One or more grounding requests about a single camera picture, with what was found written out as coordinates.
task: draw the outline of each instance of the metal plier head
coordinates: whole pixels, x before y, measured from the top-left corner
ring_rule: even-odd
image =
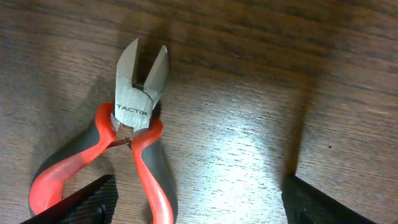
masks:
[[[169,77],[169,58],[163,46],[144,82],[136,83],[138,39],[120,56],[116,69],[114,117],[117,122],[134,128],[134,132],[148,128],[152,110],[163,94]]]

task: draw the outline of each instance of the wood grain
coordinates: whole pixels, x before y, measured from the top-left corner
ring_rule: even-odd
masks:
[[[141,74],[161,45],[170,52],[160,116],[178,223],[287,223],[280,183],[293,172],[396,223],[397,1],[0,2],[1,223],[29,218],[33,173],[113,100],[136,37]],[[147,223],[127,147],[79,172],[65,196],[107,173],[120,195],[113,223]]]

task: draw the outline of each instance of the red and black pliers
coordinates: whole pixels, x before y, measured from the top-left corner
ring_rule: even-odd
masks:
[[[134,130],[131,151],[152,210],[153,224],[175,223],[177,196],[159,141],[163,124],[150,119],[169,76],[167,49],[161,48],[143,85],[134,81],[137,49],[138,39],[120,56],[115,104],[100,105],[89,128],[45,160],[36,172],[29,191],[29,208],[33,215],[61,201],[64,183],[113,145],[119,128],[127,126]]]

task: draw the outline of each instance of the red and black handle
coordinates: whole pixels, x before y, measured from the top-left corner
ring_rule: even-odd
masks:
[[[132,140],[131,150],[152,210],[153,224],[173,224],[177,220],[178,202],[174,183],[162,154],[162,129],[161,121],[152,120],[149,129]]]
[[[111,103],[100,105],[90,127],[40,166],[29,190],[32,215],[38,215],[61,201],[64,183],[114,141],[116,132],[111,123],[113,108]]]

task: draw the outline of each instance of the hand tool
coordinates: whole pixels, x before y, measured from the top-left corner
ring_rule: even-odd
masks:
[[[120,56],[115,104],[100,105],[89,128],[45,160],[34,175],[29,191],[32,214],[61,201],[64,183],[107,147],[118,145],[113,143],[116,133],[121,126],[127,126],[134,130],[130,147],[152,210],[153,224],[175,223],[177,196],[159,141],[163,124],[158,119],[150,120],[169,76],[167,49],[161,48],[143,85],[136,82],[137,50],[138,39]]]

